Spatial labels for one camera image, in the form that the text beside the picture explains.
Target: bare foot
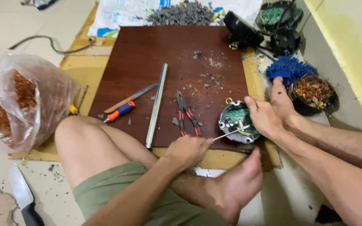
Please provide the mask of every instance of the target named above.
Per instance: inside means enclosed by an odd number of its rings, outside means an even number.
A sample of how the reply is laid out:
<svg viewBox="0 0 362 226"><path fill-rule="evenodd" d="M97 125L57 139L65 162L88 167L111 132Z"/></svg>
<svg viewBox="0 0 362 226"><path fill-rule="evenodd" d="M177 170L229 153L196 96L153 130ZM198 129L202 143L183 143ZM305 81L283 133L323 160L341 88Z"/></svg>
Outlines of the bare foot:
<svg viewBox="0 0 362 226"><path fill-rule="evenodd" d="M209 180L205 188L215 198L215 211L228 223L237 224L241 209L261 190L264 175L256 148L239 166Z"/></svg>
<svg viewBox="0 0 362 226"><path fill-rule="evenodd" d="M287 91L283 85L282 77L277 77L273 80L271 104L282 120L286 130L293 127L297 119L303 117L295 111L293 102L287 95Z"/></svg>

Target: person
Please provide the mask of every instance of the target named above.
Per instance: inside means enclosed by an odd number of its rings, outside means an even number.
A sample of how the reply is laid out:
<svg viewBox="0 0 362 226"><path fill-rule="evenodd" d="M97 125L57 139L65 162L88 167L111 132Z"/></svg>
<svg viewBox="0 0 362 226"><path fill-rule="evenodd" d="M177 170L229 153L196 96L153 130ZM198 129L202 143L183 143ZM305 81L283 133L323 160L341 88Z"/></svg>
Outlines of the person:
<svg viewBox="0 0 362 226"><path fill-rule="evenodd" d="M362 226L362 133L300 116L280 77L271 104L245 101L257 130L309 174L345 223ZM211 138L181 137L157 159L122 131L71 116L58 126L55 141L85 226L235 225L263 183L257 148L217 178L184 173L204 158Z"/></svg>

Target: black knife handle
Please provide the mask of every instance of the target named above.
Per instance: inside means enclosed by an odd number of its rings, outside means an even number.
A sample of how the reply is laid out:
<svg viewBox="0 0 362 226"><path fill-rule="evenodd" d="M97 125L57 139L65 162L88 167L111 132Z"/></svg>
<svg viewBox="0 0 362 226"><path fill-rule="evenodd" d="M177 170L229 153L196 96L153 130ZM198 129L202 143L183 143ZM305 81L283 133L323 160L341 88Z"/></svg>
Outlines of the black knife handle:
<svg viewBox="0 0 362 226"><path fill-rule="evenodd" d="M44 222L40 215L34 210L35 205L36 204L32 202L22 209L22 215L26 226L44 226Z"/></svg>

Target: left hand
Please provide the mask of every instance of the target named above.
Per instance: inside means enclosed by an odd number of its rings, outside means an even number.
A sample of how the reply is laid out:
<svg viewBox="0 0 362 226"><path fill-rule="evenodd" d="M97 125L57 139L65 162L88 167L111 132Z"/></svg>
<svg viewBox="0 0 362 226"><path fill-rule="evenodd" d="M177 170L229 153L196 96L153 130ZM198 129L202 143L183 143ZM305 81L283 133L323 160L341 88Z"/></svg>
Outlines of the left hand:
<svg viewBox="0 0 362 226"><path fill-rule="evenodd" d="M170 144L164 157L168 157L182 171L202 161L213 143L213 138L200 138L186 135Z"/></svg>
<svg viewBox="0 0 362 226"><path fill-rule="evenodd" d="M258 130L270 140L278 139L281 132L285 131L282 120L269 102L260 101L246 96L245 103L249 108L251 120Z"/></svg>

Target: green shorts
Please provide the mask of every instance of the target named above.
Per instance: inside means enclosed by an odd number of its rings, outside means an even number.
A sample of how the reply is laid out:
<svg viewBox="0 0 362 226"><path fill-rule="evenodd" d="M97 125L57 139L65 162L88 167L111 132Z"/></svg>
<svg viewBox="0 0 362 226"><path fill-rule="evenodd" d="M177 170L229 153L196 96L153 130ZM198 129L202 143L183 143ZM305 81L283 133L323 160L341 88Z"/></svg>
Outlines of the green shorts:
<svg viewBox="0 0 362 226"><path fill-rule="evenodd" d="M114 196L148 171L141 162L128 162L94 175L73 191L85 220ZM212 210L203 209L166 189L156 202L146 226L224 226L224 219Z"/></svg>

